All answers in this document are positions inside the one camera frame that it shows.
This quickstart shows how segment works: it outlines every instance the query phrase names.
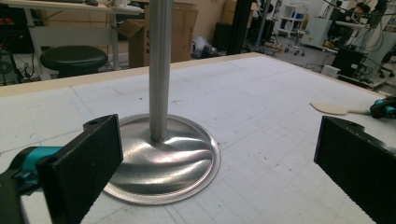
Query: round metal base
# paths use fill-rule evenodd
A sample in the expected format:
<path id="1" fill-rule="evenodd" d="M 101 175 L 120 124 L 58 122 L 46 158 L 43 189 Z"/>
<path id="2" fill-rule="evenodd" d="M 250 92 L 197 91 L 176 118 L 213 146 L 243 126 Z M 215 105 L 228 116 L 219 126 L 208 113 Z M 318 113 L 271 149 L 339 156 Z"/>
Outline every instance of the round metal base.
<path id="1" fill-rule="evenodd" d="M 220 164 L 219 146 L 197 123 L 168 115 L 167 137 L 150 137 L 149 115 L 120 121 L 124 160 L 105 191 L 127 203 L 165 204 L 206 187 Z"/>

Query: metal pole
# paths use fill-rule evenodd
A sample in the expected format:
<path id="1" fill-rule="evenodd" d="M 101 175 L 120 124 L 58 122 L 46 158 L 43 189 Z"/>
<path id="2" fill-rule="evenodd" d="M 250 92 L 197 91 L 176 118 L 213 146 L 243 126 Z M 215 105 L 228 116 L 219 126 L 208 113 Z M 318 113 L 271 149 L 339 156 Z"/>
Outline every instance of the metal pole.
<path id="1" fill-rule="evenodd" d="M 149 127 L 151 138 L 167 135 L 173 0 L 149 5 Z"/>
<path id="2" fill-rule="evenodd" d="M 257 36 L 255 47 L 258 47 L 258 46 L 261 45 L 262 32 L 264 31 L 265 20 L 267 20 L 268 9 L 270 8 L 270 5 L 271 5 L 271 1 L 270 0 L 266 0 L 265 1 L 264 12 L 262 13 L 262 24 L 260 26 L 260 31 L 259 31 L 259 34 Z"/>

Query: stool seat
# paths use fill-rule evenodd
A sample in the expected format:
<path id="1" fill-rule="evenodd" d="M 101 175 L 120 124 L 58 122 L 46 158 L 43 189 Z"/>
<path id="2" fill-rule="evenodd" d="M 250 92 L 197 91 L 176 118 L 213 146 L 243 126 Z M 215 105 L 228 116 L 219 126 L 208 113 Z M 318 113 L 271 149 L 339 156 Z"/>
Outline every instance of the stool seat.
<path id="1" fill-rule="evenodd" d="M 91 46 L 63 46 L 45 51 L 40 62 L 59 71 L 59 77 L 73 77 L 97 73 L 107 63 L 107 55 Z"/>

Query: teal clamp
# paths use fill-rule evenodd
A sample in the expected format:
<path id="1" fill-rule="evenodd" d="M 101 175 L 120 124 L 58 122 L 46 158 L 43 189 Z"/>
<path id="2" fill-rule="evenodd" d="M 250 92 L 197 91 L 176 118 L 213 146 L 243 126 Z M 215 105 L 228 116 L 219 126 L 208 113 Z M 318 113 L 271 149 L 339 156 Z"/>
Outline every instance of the teal clamp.
<path id="1" fill-rule="evenodd" d="M 39 188 L 39 176 L 35 163 L 44 157 L 59 151 L 61 147 L 36 147 L 23 161 L 21 169 L 13 176 L 18 180 L 18 192 L 20 194 L 32 194 Z"/>

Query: workshop equipment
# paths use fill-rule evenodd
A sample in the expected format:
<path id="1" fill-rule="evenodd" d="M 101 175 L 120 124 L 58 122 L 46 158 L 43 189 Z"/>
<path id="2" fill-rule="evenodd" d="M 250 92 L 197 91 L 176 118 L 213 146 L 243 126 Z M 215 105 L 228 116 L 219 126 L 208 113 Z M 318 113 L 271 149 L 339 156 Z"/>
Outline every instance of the workshop equipment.
<path id="1" fill-rule="evenodd" d="M 396 223 L 396 148 L 364 127 L 323 117 L 315 163 L 376 223 Z"/>
<path id="2" fill-rule="evenodd" d="M 28 147 L 0 174 L 0 223 L 28 223 L 22 195 L 42 188 L 53 223 L 80 223 L 122 162 L 117 115 L 91 120 L 64 147 Z"/>

